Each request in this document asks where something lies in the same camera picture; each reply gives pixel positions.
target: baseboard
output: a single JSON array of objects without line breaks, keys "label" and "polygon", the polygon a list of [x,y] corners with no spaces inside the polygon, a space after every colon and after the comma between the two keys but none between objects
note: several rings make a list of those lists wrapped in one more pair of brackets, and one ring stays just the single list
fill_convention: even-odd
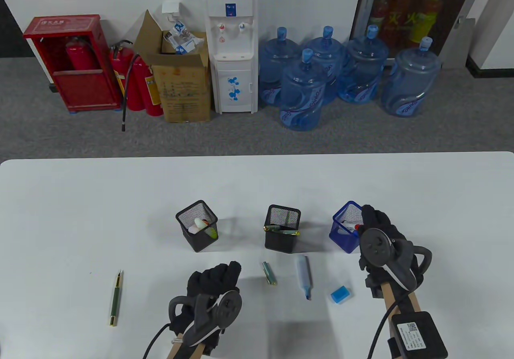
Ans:
[{"label": "baseboard", "polygon": [[514,78],[514,69],[480,69],[469,55],[466,67],[474,78]]}]

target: water dispenser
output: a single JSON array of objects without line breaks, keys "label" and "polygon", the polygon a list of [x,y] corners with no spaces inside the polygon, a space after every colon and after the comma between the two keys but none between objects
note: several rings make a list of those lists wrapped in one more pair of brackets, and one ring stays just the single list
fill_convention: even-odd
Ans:
[{"label": "water dispenser", "polygon": [[204,0],[217,113],[257,111],[257,0]]}]

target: glove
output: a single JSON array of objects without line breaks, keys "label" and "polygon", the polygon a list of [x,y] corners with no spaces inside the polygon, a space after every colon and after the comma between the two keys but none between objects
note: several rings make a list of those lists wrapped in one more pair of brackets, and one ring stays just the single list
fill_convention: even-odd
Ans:
[{"label": "glove", "polygon": [[[235,285],[240,273],[241,265],[236,261],[230,262],[229,265],[219,264],[214,268],[206,269],[203,273],[196,271],[188,280],[187,296],[195,297],[198,294],[211,295],[215,297],[214,303],[220,295],[227,291],[235,290],[239,292],[239,288]],[[169,329],[175,332],[176,335],[184,333],[193,320],[194,309],[191,306],[182,306],[182,313],[175,317]],[[216,331],[202,341],[206,347],[204,353],[210,354],[218,345],[219,339],[220,331]]]},{"label": "glove", "polygon": [[[398,229],[391,224],[391,220],[389,220],[387,214],[380,212],[380,210],[375,210],[371,205],[362,207],[362,221],[363,226],[360,226],[357,230],[359,236],[362,236],[369,228],[377,228],[383,231],[391,240],[406,240],[405,236],[398,232]],[[384,268],[371,265],[362,253],[360,255],[359,266],[362,271],[366,269],[369,273],[366,279],[366,285],[371,289],[373,297],[382,297],[380,285],[386,282],[394,282],[394,279]],[[416,276],[417,286],[419,287],[423,282],[423,275],[419,272],[416,255],[412,258],[411,270],[414,276]]]}]

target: blue water bottle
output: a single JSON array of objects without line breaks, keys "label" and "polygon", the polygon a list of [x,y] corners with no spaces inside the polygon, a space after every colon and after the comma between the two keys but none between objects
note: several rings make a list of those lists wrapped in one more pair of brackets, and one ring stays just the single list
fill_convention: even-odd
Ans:
[{"label": "blue water bottle", "polygon": [[441,61],[428,51],[432,38],[426,36],[419,49],[398,53],[389,80],[382,93],[382,107],[398,117],[412,117],[419,112],[426,94],[441,70]]},{"label": "blue water bottle", "polygon": [[349,61],[347,49],[339,43],[338,40],[332,38],[334,28],[325,26],[323,36],[311,40],[305,46],[307,49],[314,51],[315,62],[323,65],[327,75],[327,84],[325,88],[325,98],[323,105],[329,104],[337,97],[337,77],[341,71],[343,62]]},{"label": "blue water bottle", "polygon": [[384,63],[389,55],[386,44],[377,38],[378,27],[367,28],[366,36],[348,42],[351,63],[338,80],[339,97],[351,104],[365,104],[377,95]]},{"label": "blue water bottle", "polygon": [[305,49],[301,60],[293,61],[284,69],[280,120],[291,130],[312,130],[321,117],[326,73],[322,65],[312,61],[313,55],[311,49]]},{"label": "blue water bottle", "polygon": [[260,49],[259,97],[272,106],[278,106],[284,68],[301,54],[300,46],[286,39],[287,35],[286,27],[277,28],[277,38],[268,40]]}]

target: black mesh pen holder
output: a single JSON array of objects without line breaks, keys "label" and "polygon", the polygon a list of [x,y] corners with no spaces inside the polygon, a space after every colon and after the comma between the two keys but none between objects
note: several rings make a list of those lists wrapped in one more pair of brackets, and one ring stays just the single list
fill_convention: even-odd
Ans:
[{"label": "black mesh pen holder", "polygon": [[[201,251],[218,239],[218,228],[216,225],[218,218],[203,200],[196,201],[194,204],[181,210],[175,218],[182,228],[184,237],[195,252]],[[198,233],[193,234],[188,229],[195,225],[194,219],[196,218],[207,221],[209,225]]]},{"label": "black mesh pen holder", "polygon": [[[298,209],[280,205],[270,205],[264,225],[280,225],[283,229],[298,230],[301,212]],[[274,251],[292,253],[298,236],[283,235],[267,231],[264,247]]]}]

